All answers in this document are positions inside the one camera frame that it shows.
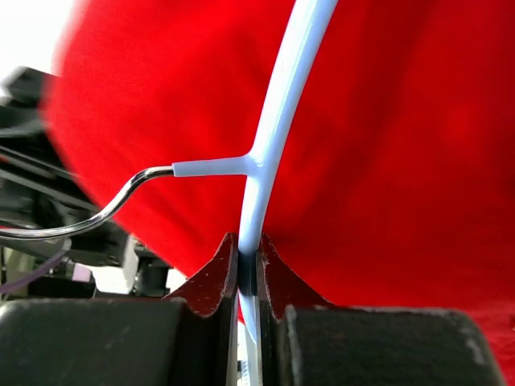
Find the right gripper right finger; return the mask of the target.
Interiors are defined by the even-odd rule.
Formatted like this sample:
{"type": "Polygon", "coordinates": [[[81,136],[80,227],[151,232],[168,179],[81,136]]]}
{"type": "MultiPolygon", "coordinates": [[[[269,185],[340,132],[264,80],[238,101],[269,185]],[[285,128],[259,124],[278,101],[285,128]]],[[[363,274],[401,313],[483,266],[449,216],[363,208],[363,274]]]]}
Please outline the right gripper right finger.
{"type": "Polygon", "coordinates": [[[339,307],[278,255],[256,262],[265,385],[503,385],[486,338],[465,314],[435,308],[339,307]]]}

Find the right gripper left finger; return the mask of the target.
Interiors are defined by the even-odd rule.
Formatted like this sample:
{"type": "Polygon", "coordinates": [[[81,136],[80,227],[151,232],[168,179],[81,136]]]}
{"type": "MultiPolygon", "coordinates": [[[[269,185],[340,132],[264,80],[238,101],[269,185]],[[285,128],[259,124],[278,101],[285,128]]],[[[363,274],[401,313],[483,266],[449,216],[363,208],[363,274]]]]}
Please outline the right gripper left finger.
{"type": "Polygon", "coordinates": [[[28,299],[1,308],[4,385],[234,385],[237,236],[165,298],[28,299]]]}

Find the red trousers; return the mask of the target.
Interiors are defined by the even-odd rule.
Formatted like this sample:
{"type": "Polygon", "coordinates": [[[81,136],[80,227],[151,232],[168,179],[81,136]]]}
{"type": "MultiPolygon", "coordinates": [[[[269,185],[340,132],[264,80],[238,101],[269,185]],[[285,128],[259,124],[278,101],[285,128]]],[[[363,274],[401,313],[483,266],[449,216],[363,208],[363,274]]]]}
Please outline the red trousers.
{"type": "MultiPolygon", "coordinates": [[[[83,2],[44,112],[89,198],[247,153],[292,7],[83,2]]],[[[264,231],[337,305],[466,312],[513,384],[513,2],[339,2],[264,231]]]]}

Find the light blue plastic hanger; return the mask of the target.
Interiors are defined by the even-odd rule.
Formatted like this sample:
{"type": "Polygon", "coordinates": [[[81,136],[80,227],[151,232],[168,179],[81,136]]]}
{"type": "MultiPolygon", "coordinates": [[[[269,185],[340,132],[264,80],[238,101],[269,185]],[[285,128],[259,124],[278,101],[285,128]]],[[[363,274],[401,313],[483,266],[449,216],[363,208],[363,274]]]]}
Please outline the light blue plastic hanger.
{"type": "Polygon", "coordinates": [[[240,157],[177,162],[145,169],[131,178],[98,214],[78,224],[51,229],[3,229],[5,240],[53,240],[92,230],[109,220],[131,194],[158,177],[244,175],[245,193],[238,231],[240,300],[249,337],[261,337],[258,270],[265,256],[262,228],[291,122],[315,56],[336,8],[334,1],[297,1],[291,11],[270,77],[253,145],[240,157]]]}

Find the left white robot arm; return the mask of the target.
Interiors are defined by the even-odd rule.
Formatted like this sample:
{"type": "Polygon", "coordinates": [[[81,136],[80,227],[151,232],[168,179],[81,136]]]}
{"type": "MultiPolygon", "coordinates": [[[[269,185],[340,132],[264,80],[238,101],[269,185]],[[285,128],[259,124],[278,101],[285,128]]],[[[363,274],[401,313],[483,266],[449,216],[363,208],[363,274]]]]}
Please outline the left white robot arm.
{"type": "MultiPolygon", "coordinates": [[[[1,227],[58,228],[86,220],[95,205],[75,184],[47,137],[39,105],[45,72],[17,68],[1,83],[1,227]]],[[[9,297],[161,298],[174,271],[113,221],[72,236],[63,260],[9,297]]]]}

